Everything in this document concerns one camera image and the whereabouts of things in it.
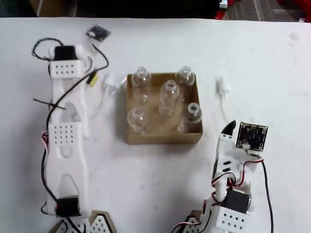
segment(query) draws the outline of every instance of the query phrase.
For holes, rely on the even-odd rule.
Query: white connector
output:
[[[212,210],[210,225],[231,233],[246,233],[249,216],[222,206]]]

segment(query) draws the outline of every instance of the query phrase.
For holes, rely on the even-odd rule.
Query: cardboard piece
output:
[[[175,112],[171,116],[161,116],[158,112],[160,89],[166,81],[170,79],[175,80],[175,74],[152,74],[151,97],[145,104],[137,103],[133,100],[131,79],[132,75],[130,74],[127,76],[126,110],[129,112],[135,107],[142,106],[147,112],[148,119],[146,134],[132,133],[127,125],[127,142],[129,144],[194,144],[200,140],[203,133],[202,121],[195,133],[180,133],[177,130],[182,109],[191,102],[200,105],[196,80],[191,90],[189,90],[189,99],[185,103],[179,101]]]
[[[115,226],[113,225],[113,222],[111,220],[111,217],[110,217],[109,213],[105,212],[105,211],[93,210],[91,216],[88,218],[88,220],[90,222],[90,225],[93,224],[93,222],[95,221],[95,218],[97,216],[103,216],[104,217],[104,219],[106,221],[106,224],[108,225],[108,227],[110,228],[110,231],[112,233],[116,233],[117,232]],[[59,221],[58,223],[55,224],[55,226],[53,226],[50,229],[49,233],[56,233],[61,225],[62,225],[62,221]]]

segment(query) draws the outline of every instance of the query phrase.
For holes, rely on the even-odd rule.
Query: perforated white plastic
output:
[[[50,76],[52,79],[83,78],[85,65],[80,60],[51,61]]]
[[[71,227],[71,225],[65,221],[65,223],[62,223],[60,227],[58,228],[56,233],[76,233],[75,229]],[[88,220],[81,220],[80,222],[76,223],[76,227],[81,231],[84,232],[84,227],[86,228],[86,233],[112,233],[109,228],[108,224],[103,216],[97,216],[90,225]]]
[[[217,227],[231,233],[247,232],[249,216],[234,210],[215,206],[210,220],[211,227]]]
[[[88,171],[83,152],[81,122],[49,124],[46,180],[48,187],[58,199],[78,196],[81,217],[90,215]],[[49,214],[55,215],[55,205],[55,201],[48,194]]]

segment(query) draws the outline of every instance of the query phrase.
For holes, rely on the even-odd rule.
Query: red object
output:
[[[231,6],[233,3],[235,3],[236,0],[228,0],[228,7]],[[225,10],[220,10],[216,12],[214,19],[222,20],[225,16]]]
[[[277,2],[282,4],[283,0],[277,0]],[[293,0],[293,2],[307,13],[305,22],[311,23],[311,0]]]

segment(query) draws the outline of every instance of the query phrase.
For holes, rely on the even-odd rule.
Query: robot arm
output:
[[[211,185],[215,192],[205,201],[203,212],[189,216],[180,233],[245,233],[249,212],[254,209],[251,193],[252,175],[263,159],[268,127],[241,122],[237,143],[232,139],[236,122],[221,132]]]

